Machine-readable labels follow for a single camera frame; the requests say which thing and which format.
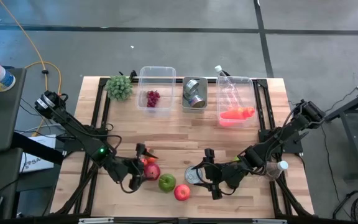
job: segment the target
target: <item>wooden table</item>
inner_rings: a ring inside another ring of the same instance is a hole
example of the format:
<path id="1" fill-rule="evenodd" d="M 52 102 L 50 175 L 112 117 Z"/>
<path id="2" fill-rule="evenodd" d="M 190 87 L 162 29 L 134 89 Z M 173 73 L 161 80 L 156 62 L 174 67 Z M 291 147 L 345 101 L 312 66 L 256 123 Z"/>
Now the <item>wooden table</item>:
<path id="1" fill-rule="evenodd" d="M 83 124 L 90 124 L 100 77 L 84 77 L 78 99 L 75 117 Z M 284 81 L 281 78 L 268 78 L 273 114 L 277 126 L 281 126 L 290 112 Z M 216 121 L 216 85 L 208 87 L 208 107 L 204 114 L 182 113 L 181 84 L 177 84 L 175 104 L 170 117 L 150 118 L 136 108 L 135 94 L 125 102 L 112 101 L 108 122 L 114 125 L 110 134 L 122 136 L 118 155 L 133 157 L 137 142 L 154 149 L 159 157 L 157 164 L 162 174 L 170 173 L 177 178 L 177 184 L 187 184 L 185 169 L 201 162 L 204 149 L 215 150 L 216 162 L 231 161 L 246 147 L 258 142 L 258 119 L 246 129 L 223 129 Z M 104 91 L 98 124 L 104 107 Z M 109 142 L 114 145 L 115 139 Z M 60 171 L 51 212 L 57 211 L 67 201 L 78 185 L 83 152 L 73 153 L 65 159 Z M 284 154 L 283 160 L 289 163 L 286 172 L 287 184 L 302 206 L 313 213 L 306 175 L 298 157 Z M 128 189 L 129 176 L 124 180 Z M 104 169 L 99 170 L 93 201 L 92 216 L 111 217 L 210 217 L 210 218 L 272 218 L 273 207 L 269 182 L 265 177 L 248 175 L 232 196 L 213 200 L 211 193 L 203 187 L 187 184 L 191 197 L 184 202 L 175 199 L 173 193 L 163 193 L 157 181 L 144 182 L 134 194 L 125 194 L 115 184 Z M 231 192 L 225 183 L 220 185 L 225 192 Z M 88 189 L 82 203 L 86 204 Z M 278 190 L 280 208 L 284 211 L 281 191 Z"/>

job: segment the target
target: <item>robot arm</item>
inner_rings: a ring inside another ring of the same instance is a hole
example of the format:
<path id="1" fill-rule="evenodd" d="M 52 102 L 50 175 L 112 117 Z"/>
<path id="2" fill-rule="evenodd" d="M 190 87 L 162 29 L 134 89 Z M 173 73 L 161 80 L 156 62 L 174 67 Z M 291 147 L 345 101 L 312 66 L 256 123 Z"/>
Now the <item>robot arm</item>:
<path id="1" fill-rule="evenodd" d="M 217 200 L 222 198 L 222 194 L 225 194 L 220 190 L 219 183 L 225 181 L 231 189 L 235 190 L 245 175 L 249 173 L 265 175 L 266 162 L 270 159 L 271 153 L 284 145 L 293 134 L 304 129 L 316 129 L 324 121 L 325 113 L 311 101 L 301 100 L 292 112 L 293 118 L 288 124 L 284 124 L 282 128 L 277 127 L 271 130 L 266 141 L 243 150 L 237 155 L 239 161 L 215 164 L 214 151 L 205 149 L 203 161 L 194 169 L 204 167 L 206 178 L 211 182 L 202 180 L 201 184 L 196 185 L 206 187 L 212 193 L 213 199 Z M 279 185 L 281 188 L 285 187 L 283 183 L 279 183 Z"/>
<path id="2" fill-rule="evenodd" d="M 74 139 L 76 145 L 89 155 L 98 168 L 106 169 L 113 181 L 121 183 L 127 174 L 131 174 L 132 179 L 129 182 L 129 188 L 133 191 L 137 190 L 146 180 L 144 164 L 140 161 L 140 156 L 156 157 L 148 153 L 145 145 L 140 143 L 136 145 L 135 158 L 116 156 L 118 145 L 112 147 L 107 142 L 107 137 L 117 137 L 120 142 L 121 137 L 108 135 L 108 131 L 105 129 L 100 130 L 82 125 L 66 111 L 66 100 L 67 97 L 61 99 L 56 93 L 46 91 L 35 102 L 35 109 L 45 118 L 53 119 L 61 124 L 69 133 L 70 138 Z"/>

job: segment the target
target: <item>green apple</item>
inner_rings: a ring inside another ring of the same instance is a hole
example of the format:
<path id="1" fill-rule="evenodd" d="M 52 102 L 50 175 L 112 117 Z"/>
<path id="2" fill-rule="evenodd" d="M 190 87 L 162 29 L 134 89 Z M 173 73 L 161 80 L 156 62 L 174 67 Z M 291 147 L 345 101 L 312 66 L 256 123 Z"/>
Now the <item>green apple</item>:
<path id="1" fill-rule="evenodd" d="M 177 184 L 177 180 L 174 178 L 172 174 L 163 174 L 160 176 L 160 180 L 158 180 L 158 186 L 164 192 L 170 192 L 175 188 Z"/>

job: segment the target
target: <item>floor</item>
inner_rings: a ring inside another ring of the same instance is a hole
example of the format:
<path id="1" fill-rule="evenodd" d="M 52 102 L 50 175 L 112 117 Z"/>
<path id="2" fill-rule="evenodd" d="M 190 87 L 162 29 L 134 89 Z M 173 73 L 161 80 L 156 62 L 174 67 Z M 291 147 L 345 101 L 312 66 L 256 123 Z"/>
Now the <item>floor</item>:
<path id="1" fill-rule="evenodd" d="M 260 4 L 260 11 L 259 6 L 255 11 L 254 3 Z M 62 92 L 70 96 L 71 113 L 83 76 L 118 71 L 128 75 L 146 65 L 171 66 L 179 76 L 215 76 L 213 68 L 219 64 L 233 75 L 284 78 L 292 102 L 304 98 L 322 110 L 358 85 L 358 1 L 354 0 L 32 0 L 6 1 L 6 5 L 18 21 L 33 28 L 28 33 L 44 60 L 62 71 Z M 1 64 L 24 67 L 38 61 L 1 6 L 0 25 L 4 25 L 0 26 Z M 45 31 L 45 26 L 53 26 L 54 31 Z M 272 34 L 277 30 L 282 34 Z M 27 72 L 23 98 L 28 102 L 44 91 L 40 71 L 38 65 Z M 57 73 L 50 71 L 49 88 L 57 91 Z M 20 110 L 16 129 L 39 122 Z M 335 120 L 324 129 L 339 198 L 343 198 L 358 189 L 358 181 L 342 179 L 357 170 L 358 163 L 342 124 Z M 302 144 L 315 213 L 329 218 L 338 200 L 321 129 L 311 131 Z M 57 172 L 48 173 L 45 186 L 53 185 L 56 178 Z M 50 188 L 26 192 L 19 210 L 40 215 L 49 194 Z M 349 219 L 343 211 L 338 218 Z"/>

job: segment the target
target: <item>green succulent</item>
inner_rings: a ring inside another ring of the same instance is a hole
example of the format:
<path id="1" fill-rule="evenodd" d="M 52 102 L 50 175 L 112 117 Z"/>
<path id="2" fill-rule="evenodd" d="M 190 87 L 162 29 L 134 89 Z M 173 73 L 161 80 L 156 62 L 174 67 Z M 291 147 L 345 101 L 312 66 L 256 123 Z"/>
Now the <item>green succulent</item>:
<path id="1" fill-rule="evenodd" d="M 131 80 L 123 75 L 112 76 L 107 81 L 105 90 L 110 99 L 124 101 L 132 94 Z"/>

